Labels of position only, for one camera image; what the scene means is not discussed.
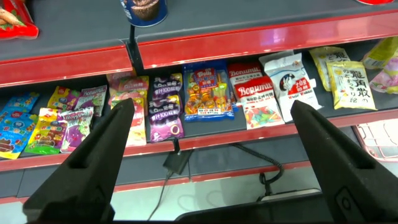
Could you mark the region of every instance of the blue tin can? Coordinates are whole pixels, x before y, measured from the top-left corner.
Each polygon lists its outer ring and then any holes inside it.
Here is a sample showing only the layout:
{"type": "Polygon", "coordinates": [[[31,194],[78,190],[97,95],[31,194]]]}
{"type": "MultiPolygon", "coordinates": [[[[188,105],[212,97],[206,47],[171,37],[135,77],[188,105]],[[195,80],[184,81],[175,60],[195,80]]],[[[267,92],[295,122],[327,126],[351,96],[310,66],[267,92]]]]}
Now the blue tin can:
{"type": "Polygon", "coordinates": [[[149,27],[167,16],[166,0],[120,0],[128,21],[136,27],[149,27]]]}

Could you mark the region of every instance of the snack bag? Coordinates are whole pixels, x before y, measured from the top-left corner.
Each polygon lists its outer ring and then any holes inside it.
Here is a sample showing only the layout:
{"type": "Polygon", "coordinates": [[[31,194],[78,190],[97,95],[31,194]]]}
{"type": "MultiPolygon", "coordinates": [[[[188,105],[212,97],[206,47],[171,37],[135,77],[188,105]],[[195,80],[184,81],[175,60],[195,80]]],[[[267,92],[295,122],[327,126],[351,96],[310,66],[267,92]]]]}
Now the snack bag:
{"type": "Polygon", "coordinates": [[[370,85],[381,93],[398,94],[398,57],[392,58],[370,85]]]}
{"type": "Polygon", "coordinates": [[[149,88],[149,77],[124,77],[119,80],[118,91],[129,91],[129,90],[147,90],[149,88]]]}
{"type": "Polygon", "coordinates": [[[24,150],[36,122],[36,115],[8,111],[0,123],[0,157],[17,159],[24,150]]]}
{"type": "Polygon", "coordinates": [[[185,121],[234,119],[224,60],[187,64],[183,71],[185,121]]]}
{"type": "Polygon", "coordinates": [[[126,147],[145,146],[147,144],[147,138],[145,134],[144,99],[134,98],[132,100],[134,102],[135,113],[132,117],[126,147]]]}
{"type": "Polygon", "coordinates": [[[384,68],[398,50],[398,36],[382,39],[362,59],[367,69],[384,68]]]}
{"type": "Polygon", "coordinates": [[[156,77],[154,80],[154,94],[152,100],[166,99],[168,96],[178,95],[182,88],[182,74],[171,74],[169,78],[156,77]]]}
{"type": "Polygon", "coordinates": [[[20,0],[2,0],[0,5],[0,39],[35,39],[39,29],[33,24],[25,4],[20,0]]]}
{"type": "Polygon", "coordinates": [[[268,76],[235,85],[248,129],[284,124],[268,76]]]}
{"type": "Polygon", "coordinates": [[[65,87],[57,86],[52,94],[48,108],[61,110],[74,110],[81,93],[65,87]]]}
{"type": "Polygon", "coordinates": [[[94,108],[91,106],[76,111],[64,111],[58,115],[59,121],[67,123],[61,152],[73,152],[89,135],[94,113],[94,108]]]}
{"type": "Polygon", "coordinates": [[[328,62],[335,109],[377,110],[362,62],[328,62]]]}
{"type": "Polygon", "coordinates": [[[41,108],[39,121],[30,136],[25,152],[58,154],[67,129],[66,121],[57,121],[60,110],[41,108]]]}
{"type": "Polygon", "coordinates": [[[104,108],[107,85],[81,90],[76,109],[93,107],[94,115],[101,116],[104,108]]]}
{"type": "Polygon", "coordinates": [[[180,97],[169,96],[166,100],[149,102],[150,141],[159,142],[170,137],[183,138],[184,131],[179,118],[180,97]]]}
{"type": "Polygon", "coordinates": [[[264,67],[264,65],[267,62],[270,62],[272,60],[278,60],[278,59],[281,59],[281,58],[284,58],[284,57],[287,57],[287,56],[292,56],[293,54],[294,54],[293,50],[285,50],[285,51],[282,51],[282,52],[276,52],[276,53],[273,53],[273,54],[269,54],[269,55],[265,55],[265,56],[259,57],[259,61],[260,61],[261,65],[264,67]]]}
{"type": "Polygon", "coordinates": [[[40,95],[38,93],[34,92],[22,93],[20,95],[13,96],[6,104],[6,108],[8,110],[28,113],[32,110],[39,96],[40,95]]]}
{"type": "Polygon", "coordinates": [[[233,89],[231,98],[236,99],[236,105],[241,106],[241,100],[236,93],[236,84],[247,82],[253,78],[262,77],[261,67],[257,62],[234,63],[228,65],[228,77],[233,89]]]}
{"type": "Polygon", "coordinates": [[[310,50],[310,54],[318,68],[323,87],[326,91],[331,91],[328,75],[327,62],[346,62],[350,61],[346,51],[339,47],[319,47],[310,50]]]}
{"type": "Polygon", "coordinates": [[[317,96],[301,61],[301,54],[267,62],[264,71],[269,75],[274,86],[276,98],[285,122],[292,119],[290,109],[295,100],[300,100],[318,110],[317,96]]]}
{"type": "Polygon", "coordinates": [[[131,72],[118,72],[118,73],[106,74],[106,79],[108,80],[109,83],[109,95],[112,97],[117,91],[119,91],[120,79],[129,78],[129,77],[132,78],[135,76],[137,75],[134,68],[133,71],[131,72]]]}

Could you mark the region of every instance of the floor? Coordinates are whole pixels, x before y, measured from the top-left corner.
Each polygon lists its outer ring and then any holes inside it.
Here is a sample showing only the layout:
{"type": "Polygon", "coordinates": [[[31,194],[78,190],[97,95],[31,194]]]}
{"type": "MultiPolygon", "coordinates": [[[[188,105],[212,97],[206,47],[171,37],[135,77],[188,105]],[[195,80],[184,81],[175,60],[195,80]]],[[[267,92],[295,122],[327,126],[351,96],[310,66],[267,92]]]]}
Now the floor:
{"type": "MultiPolygon", "coordinates": [[[[275,174],[267,173],[269,178],[273,175],[275,174]]],[[[271,187],[274,193],[320,188],[311,167],[287,170],[282,178],[273,183],[271,187]]],[[[116,211],[114,219],[148,219],[156,206],[160,191],[160,187],[154,187],[115,193],[111,201],[116,211]]],[[[166,187],[162,203],[152,220],[171,221],[187,212],[254,202],[258,196],[263,194],[264,187],[260,184],[258,175],[171,185],[166,187]]],[[[3,220],[3,223],[26,222],[21,203],[0,205],[0,211],[0,220],[3,220]]]]}

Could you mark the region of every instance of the black cable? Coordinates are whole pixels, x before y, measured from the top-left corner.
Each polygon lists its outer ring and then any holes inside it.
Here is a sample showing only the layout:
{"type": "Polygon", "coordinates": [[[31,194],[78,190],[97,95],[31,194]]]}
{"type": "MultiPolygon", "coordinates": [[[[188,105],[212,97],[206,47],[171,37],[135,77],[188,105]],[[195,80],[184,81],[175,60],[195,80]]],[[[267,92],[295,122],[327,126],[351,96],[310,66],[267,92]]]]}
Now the black cable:
{"type": "Polygon", "coordinates": [[[155,209],[154,209],[154,210],[152,211],[152,213],[149,215],[149,218],[148,218],[147,221],[149,221],[150,218],[152,218],[152,216],[154,215],[154,213],[156,212],[156,210],[159,208],[160,202],[162,201],[162,196],[163,196],[164,188],[166,187],[167,181],[170,179],[170,177],[171,177],[172,175],[173,175],[173,172],[169,170],[168,173],[167,173],[167,175],[166,175],[166,179],[164,180],[164,184],[163,184],[163,187],[162,187],[162,191],[160,192],[159,201],[157,202],[157,205],[156,205],[155,209]]]}
{"type": "Polygon", "coordinates": [[[282,175],[285,172],[285,169],[284,169],[283,165],[280,162],[276,161],[275,159],[273,159],[271,157],[268,157],[266,155],[263,155],[263,154],[261,154],[259,152],[256,152],[256,151],[254,151],[252,149],[249,149],[249,148],[247,148],[245,146],[242,146],[239,143],[231,143],[231,145],[236,147],[236,148],[238,148],[238,149],[243,150],[244,152],[249,153],[252,156],[256,156],[257,158],[264,159],[265,161],[270,162],[273,165],[275,165],[276,167],[278,167],[279,172],[273,178],[271,178],[269,180],[266,179],[266,175],[264,173],[260,174],[260,182],[266,186],[266,194],[265,194],[265,196],[269,196],[272,193],[270,184],[274,183],[277,180],[279,180],[279,178],[282,177],[282,175]]]}

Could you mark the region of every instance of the purple candy package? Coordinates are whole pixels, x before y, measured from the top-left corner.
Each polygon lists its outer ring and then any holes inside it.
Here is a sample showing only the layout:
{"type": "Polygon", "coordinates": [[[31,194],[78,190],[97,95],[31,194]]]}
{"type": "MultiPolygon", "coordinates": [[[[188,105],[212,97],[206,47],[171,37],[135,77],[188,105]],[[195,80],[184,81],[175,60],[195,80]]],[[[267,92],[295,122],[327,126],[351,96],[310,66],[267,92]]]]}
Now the purple candy package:
{"type": "Polygon", "coordinates": [[[61,152],[72,152],[89,135],[93,115],[93,107],[58,114],[58,120],[67,123],[67,130],[62,139],[61,152]]]}
{"type": "Polygon", "coordinates": [[[177,95],[182,88],[182,74],[171,74],[169,78],[156,77],[154,80],[153,100],[163,100],[168,96],[177,95]]]}
{"type": "Polygon", "coordinates": [[[81,97],[77,101],[76,109],[94,108],[94,116],[101,116],[105,104],[106,90],[108,86],[103,85],[81,90],[81,97]]]}
{"type": "Polygon", "coordinates": [[[180,100],[178,95],[168,100],[149,103],[150,141],[159,142],[170,137],[183,138],[184,131],[180,120],[180,100]]]}

